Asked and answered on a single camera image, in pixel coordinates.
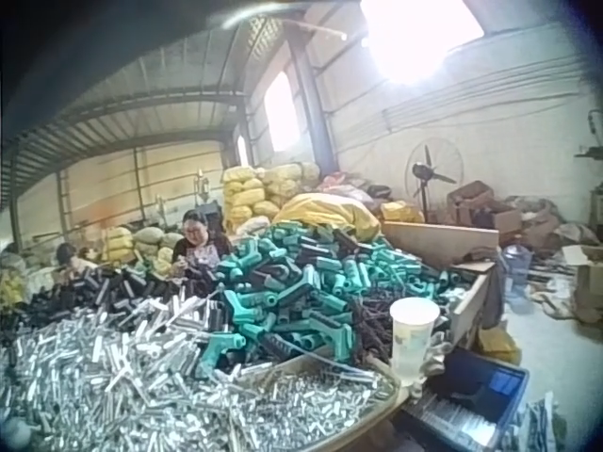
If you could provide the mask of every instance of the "woman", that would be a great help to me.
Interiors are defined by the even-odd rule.
[[[55,283],[66,284],[84,272],[86,268],[98,267],[93,262],[77,255],[77,250],[70,243],[61,243],[57,248],[58,269],[53,273]]]
[[[220,259],[232,251],[232,245],[226,235],[210,232],[207,229],[207,218],[200,212],[186,212],[182,218],[182,229],[185,238],[176,242],[171,258],[174,276],[183,273],[189,260],[215,268]]]

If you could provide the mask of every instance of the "plastic cup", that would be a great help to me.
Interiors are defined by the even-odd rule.
[[[399,299],[389,308],[393,320],[391,368],[403,387],[421,377],[421,365],[432,337],[440,308],[430,299]]]

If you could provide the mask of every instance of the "water bottle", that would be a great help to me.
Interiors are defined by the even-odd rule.
[[[532,253],[520,244],[521,235],[515,237],[515,243],[502,252],[505,266],[504,298],[516,314],[530,314],[533,303],[527,294],[528,271]]]

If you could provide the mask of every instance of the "plastic crate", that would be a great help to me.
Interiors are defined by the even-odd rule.
[[[455,404],[482,416],[486,421],[496,424],[492,439],[487,445],[480,447],[456,442],[404,410],[394,417],[394,427],[400,432],[408,432],[429,450],[495,450],[513,420],[529,379],[530,373],[526,369],[456,348],[446,358],[445,373],[429,379],[426,387],[438,397],[454,401]],[[479,396],[471,402],[452,400],[450,395],[455,393]]]

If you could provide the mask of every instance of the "bright window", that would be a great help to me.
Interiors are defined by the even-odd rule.
[[[375,64],[396,82],[430,76],[451,49],[483,36],[463,0],[362,0],[361,8]]]
[[[300,126],[293,94],[285,73],[279,73],[264,96],[268,126],[274,152],[284,151],[300,139]]]
[[[245,139],[242,136],[239,136],[236,141],[236,151],[238,152],[238,162],[241,167],[248,167],[249,157],[247,156],[247,146],[245,146]]]

